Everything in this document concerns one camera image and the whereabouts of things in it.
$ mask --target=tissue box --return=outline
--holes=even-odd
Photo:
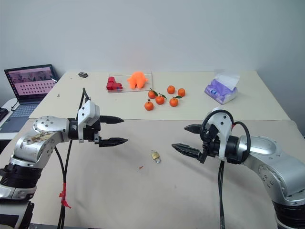
[[[225,104],[237,96],[236,85],[239,81],[239,75],[216,71],[215,79],[205,88],[207,93],[220,104]]]

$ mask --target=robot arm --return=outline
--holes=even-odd
[[[254,171],[263,181],[271,198],[278,228],[305,228],[305,165],[286,154],[276,141],[267,137],[251,137],[247,152],[246,136],[231,135],[233,122],[228,112],[215,113],[206,124],[185,127],[203,140],[203,151],[183,144],[172,144],[180,153],[205,162],[207,156],[227,159]]]
[[[42,169],[58,143],[70,139],[93,141],[99,147],[116,146],[127,141],[124,138],[102,139],[100,123],[120,123],[122,119],[100,116],[100,109],[91,100],[80,108],[79,120],[44,116],[36,119],[32,129],[22,136],[10,158],[10,163],[0,169],[0,227],[28,228],[34,204],[36,184]]]

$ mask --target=laptop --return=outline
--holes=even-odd
[[[57,83],[51,64],[4,70],[19,106],[0,127],[0,133],[19,132],[30,114]]]

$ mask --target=beige tabletop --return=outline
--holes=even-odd
[[[29,120],[0,155],[8,163],[17,139],[29,131]],[[204,164],[175,151],[172,143],[201,149],[201,140],[183,130],[198,121],[127,120],[102,125],[103,138],[124,137],[120,146],[98,148],[72,144],[67,175],[66,226],[103,229],[219,228],[217,173],[220,161]],[[250,134],[273,138],[282,149],[305,162],[305,141],[293,121],[248,121]],[[243,135],[236,126],[233,135]],[[57,145],[65,158],[68,143]],[[156,150],[161,163],[153,161]],[[32,201],[33,223],[57,225],[62,175],[53,153]],[[275,229],[275,212],[260,178],[242,165],[225,163],[224,212],[228,229]]]
[[[30,118],[53,115],[62,118],[74,117],[81,99],[82,88],[98,106],[101,114],[123,119],[144,120],[201,120],[205,115],[220,106],[230,111],[236,120],[289,120],[285,111],[270,93],[256,71],[240,73],[237,85],[238,96],[225,105],[220,105],[204,93],[207,84],[214,78],[213,72],[153,72],[153,88],[171,98],[166,91],[168,85],[184,88],[186,96],[177,107],[152,102],[152,111],[144,109],[147,92],[126,92],[109,94],[106,83],[109,73],[89,72],[86,79],[77,72],[67,72],[47,94]]]

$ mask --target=red tape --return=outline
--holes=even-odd
[[[66,201],[66,183],[63,183],[63,184],[62,184],[62,191],[61,191],[61,193],[59,194],[59,197],[61,197],[61,205],[62,205],[62,206],[71,208],[71,207],[68,205],[67,201]]]

